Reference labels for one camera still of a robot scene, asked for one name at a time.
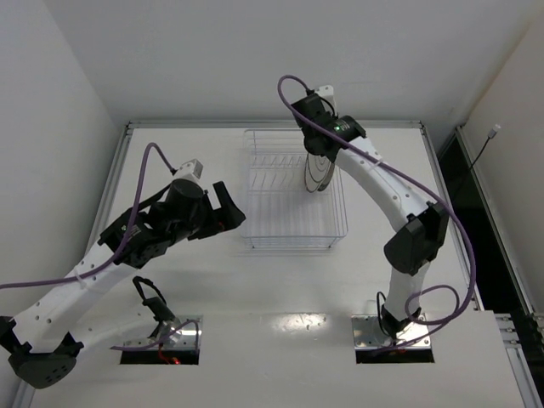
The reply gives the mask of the black rimmed clover plate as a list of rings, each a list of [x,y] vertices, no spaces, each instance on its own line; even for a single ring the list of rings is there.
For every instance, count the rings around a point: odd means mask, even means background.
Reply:
[[[304,167],[304,183],[309,193],[321,192],[318,189],[331,163],[325,156],[307,154]]]

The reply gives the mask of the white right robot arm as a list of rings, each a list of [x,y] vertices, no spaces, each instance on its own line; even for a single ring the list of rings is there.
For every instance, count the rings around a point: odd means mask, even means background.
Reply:
[[[365,129],[351,116],[330,112],[329,103],[311,93],[292,104],[307,151],[304,182],[309,192],[323,191],[335,169],[354,179],[385,214],[394,236],[384,254],[392,266],[388,295],[380,308],[381,328],[395,338],[421,306],[413,296],[422,290],[430,263],[443,246],[449,215],[387,172]]]

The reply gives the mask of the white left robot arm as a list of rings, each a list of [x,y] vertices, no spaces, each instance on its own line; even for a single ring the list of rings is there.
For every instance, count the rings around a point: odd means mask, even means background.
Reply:
[[[112,222],[87,255],[30,308],[1,319],[1,346],[14,374],[36,389],[48,388],[75,367],[91,341],[78,321],[116,284],[180,241],[201,240],[238,228],[244,212],[224,182],[213,184],[213,207],[196,181],[176,178]]]

